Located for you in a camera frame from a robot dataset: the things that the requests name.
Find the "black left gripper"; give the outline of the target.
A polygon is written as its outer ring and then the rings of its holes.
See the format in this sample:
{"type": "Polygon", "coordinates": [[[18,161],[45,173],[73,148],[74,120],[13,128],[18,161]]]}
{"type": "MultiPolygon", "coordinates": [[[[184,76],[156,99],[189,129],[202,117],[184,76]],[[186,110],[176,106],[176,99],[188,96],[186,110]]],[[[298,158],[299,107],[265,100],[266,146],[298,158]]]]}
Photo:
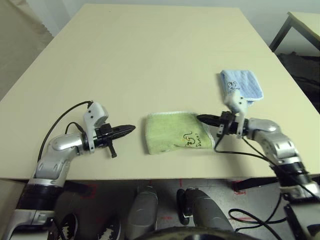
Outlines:
{"type": "Polygon", "coordinates": [[[113,146],[113,140],[122,138],[136,129],[134,125],[125,124],[111,127],[109,123],[105,123],[100,127],[95,128],[96,137],[93,140],[96,148],[108,147],[112,158],[117,157],[117,153],[113,146]]]}

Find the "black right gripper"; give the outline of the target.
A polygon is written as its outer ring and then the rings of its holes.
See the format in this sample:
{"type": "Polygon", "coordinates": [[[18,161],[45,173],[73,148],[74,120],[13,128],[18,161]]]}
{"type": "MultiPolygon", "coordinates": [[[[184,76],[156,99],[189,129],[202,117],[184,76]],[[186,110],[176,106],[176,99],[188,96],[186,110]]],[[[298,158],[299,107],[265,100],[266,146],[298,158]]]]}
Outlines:
{"type": "Polygon", "coordinates": [[[196,116],[197,119],[209,126],[218,127],[216,136],[222,137],[223,135],[238,135],[242,134],[238,129],[239,120],[234,113],[230,111],[223,111],[220,116],[211,114],[200,114],[196,116]]]}

